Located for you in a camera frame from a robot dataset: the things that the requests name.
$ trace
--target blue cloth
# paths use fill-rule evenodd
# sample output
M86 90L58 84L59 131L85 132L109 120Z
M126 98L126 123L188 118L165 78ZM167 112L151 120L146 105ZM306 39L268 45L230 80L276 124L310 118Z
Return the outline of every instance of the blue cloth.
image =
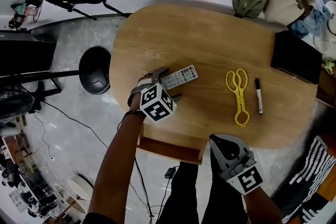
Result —
M325 7L323 1L317 0L316 7L310 12L310 14L303 20L295 21L290 26L290 30L299 38L303 38L309 33L313 36L321 37L322 25L326 24L331 18L332 14Z

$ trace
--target black pants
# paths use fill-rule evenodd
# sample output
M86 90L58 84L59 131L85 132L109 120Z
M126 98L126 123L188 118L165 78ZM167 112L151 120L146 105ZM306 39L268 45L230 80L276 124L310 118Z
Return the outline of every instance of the black pants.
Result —
M209 202L202 224L246 224L242 196L218 175L219 166L211 152L213 172ZM180 163L173 180L172 192L168 198L158 224L198 224L196 179L198 165Z

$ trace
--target pen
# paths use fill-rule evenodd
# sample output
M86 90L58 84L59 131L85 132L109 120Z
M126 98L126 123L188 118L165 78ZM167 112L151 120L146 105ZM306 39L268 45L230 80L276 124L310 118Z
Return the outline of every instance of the pen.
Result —
M263 100L261 98L261 89L260 89L259 79L255 79L255 83L256 83L257 98L258 98L258 112L259 112L259 115L262 115Z

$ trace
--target yellow scissors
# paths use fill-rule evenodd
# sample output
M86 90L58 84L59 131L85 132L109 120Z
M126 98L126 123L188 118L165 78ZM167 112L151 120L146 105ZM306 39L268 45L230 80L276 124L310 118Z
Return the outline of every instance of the yellow scissors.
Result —
M245 86L244 87L241 87L241 76L238 74L238 72L241 71L244 73L245 75L245 78L246 78L246 83L245 83ZM229 74L232 73L233 76L232 76L232 82L233 82L233 85L236 87L236 89L232 89L230 86L229 86L229 83L227 82L227 78L229 76ZM237 74L237 77L238 77L238 85L236 83L236 74ZM244 90L247 86L247 75L246 75L246 72L243 70L243 69L238 69L236 71L236 73L234 73L233 71L229 71L227 74L226 74L226 85L227 87L230 89L230 91L234 92L236 94L236 97L237 97L237 108L238 108L238 111L235 115L235 122L241 126L241 127L245 127L245 125L248 123L248 121L250 120L250 114L245 110L245 103L244 103L244 96L243 96L243 93L244 93ZM247 115L247 119L244 123L239 123L238 122L238 116L241 112L244 112L246 115Z

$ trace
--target remote control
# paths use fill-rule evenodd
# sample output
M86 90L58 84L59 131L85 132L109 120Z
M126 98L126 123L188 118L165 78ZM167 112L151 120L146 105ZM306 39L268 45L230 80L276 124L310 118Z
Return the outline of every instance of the remote control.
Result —
M161 82L166 84L167 90L170 90L197 78L195 67L191 65L162 78Z

